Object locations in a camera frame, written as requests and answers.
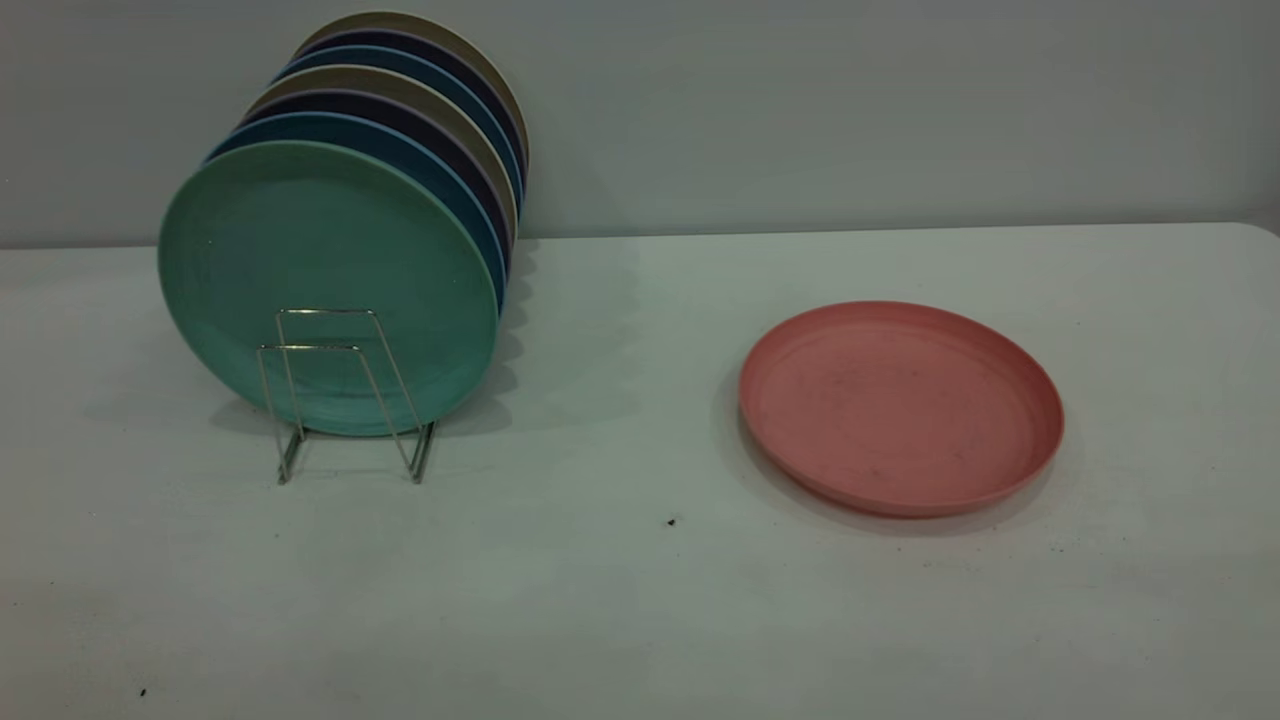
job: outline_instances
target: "gray wall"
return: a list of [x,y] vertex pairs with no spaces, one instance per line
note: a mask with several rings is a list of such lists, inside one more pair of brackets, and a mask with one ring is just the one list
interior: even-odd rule
[[[338,0],[0,0],[0,243],[151,242]],[[512,81],[529,236],[1230,218],[1275,0],[434,0]]]

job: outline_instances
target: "blue plate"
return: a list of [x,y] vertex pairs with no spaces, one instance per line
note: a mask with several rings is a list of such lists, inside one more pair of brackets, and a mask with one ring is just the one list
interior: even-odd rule
[[489,142],[493,143],[498,151],[498,156],[502,158],[502,164],[507,168],[507,176],[515,186],[516,204],[524,208],[525,172],[516,154],[516,143],[502,129],[493,111],[458,78],[447,73],[439,65],[401,50],[369,45],[349,45],[303,55],[285,65],[275,79],[279,81],[294,73],[324,65],[367,65],[392,70],[435,88],[440,95],[448,97],[449,101],[461,108],[476,123],[485,137],[489,138]]
[[403,133],[422,147],[430,147],[454,174],[467,183],[471,193],[480,200],[489,217],[489,223],[498,229],[502,238],[503,266],[507,274],[511,274],[511,250],[515,243],[512,228],[515,224],[503,213],[493,182],[480,169],[475,158],[452,135],[407,105],[353,90],[314,90],[287,95],[250,113],[239,127],[289,113],[340,113],[364,118]]
[[480,250],[493,278],[498,311],[502,311],[507,295],[507,275],[498,232],[462,178],[434,152],[399,132],[361,118],[337,113],[292,113],[265,118],[237,129],[214,150],[206,163],[238,147],[275,140],[328,142],[355,150],[401,170],[438,197],[457,215],[471,236],[471,242]]
[[503,132],[506,132],[507,137],[511,138],[512,146],[520,150],[520,170],[522,176],[529,176],[529,165],[526,161],[529,158],[529,149],[524,147],[521,142],[522,136],[516,129],[516,119],[511,108],[507,108],[484,76],[440,45],[426,41],[416,35],[397,32],[394,29],[361,28],[330,35],[329,37],[325,37],[324,40],[303,49],[298,56],[305,58],[314,53],[323,53],[333,47],[349,47],[353,45],[387,47],[388,50],[408,53],[410,55],[421,58],[458,78],[462,85],[467,86],[467,88],[485,104],[485,108],[489,108],[489,111],[493,113],[498,124],[502,126]]

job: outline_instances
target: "pink plate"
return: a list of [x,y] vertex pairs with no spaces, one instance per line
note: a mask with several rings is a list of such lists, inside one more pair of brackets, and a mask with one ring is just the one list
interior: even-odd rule
[[1004,500],[1048,465],[1062,401],[1021,347],[968,318],[846,302],[769,331],[739,404],[764,452],[806,488],[904,518]]

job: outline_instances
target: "white table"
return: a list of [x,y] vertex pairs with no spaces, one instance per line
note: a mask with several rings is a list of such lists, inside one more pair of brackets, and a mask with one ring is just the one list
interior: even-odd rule
[[[425,483],[388,439],[316,439],[284,487],[152,250],[0,252],[0,716],[1275,717],[1276,237],[520,250],[498,363]],[[762,464],[746,350],[855,299],[963,313],[1041,360],[1068,407],[1051,473],[892,521]]]

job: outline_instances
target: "stack of plates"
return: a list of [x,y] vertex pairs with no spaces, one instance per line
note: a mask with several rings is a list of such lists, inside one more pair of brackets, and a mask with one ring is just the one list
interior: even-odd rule
[[[493,355],[525,199],[529,137],[511,88],[466,40],[365,13],[312,35],[178,191],[160,281],[178,329],[232,389],[294,420],[269,352],[282,309],[376,313],[413,409],[434,420]],[[284,315],[291,343],[356,345],[397,430],[415,427],[367,315]],[[358,357],[291,352],[302,423],[388,432]]]

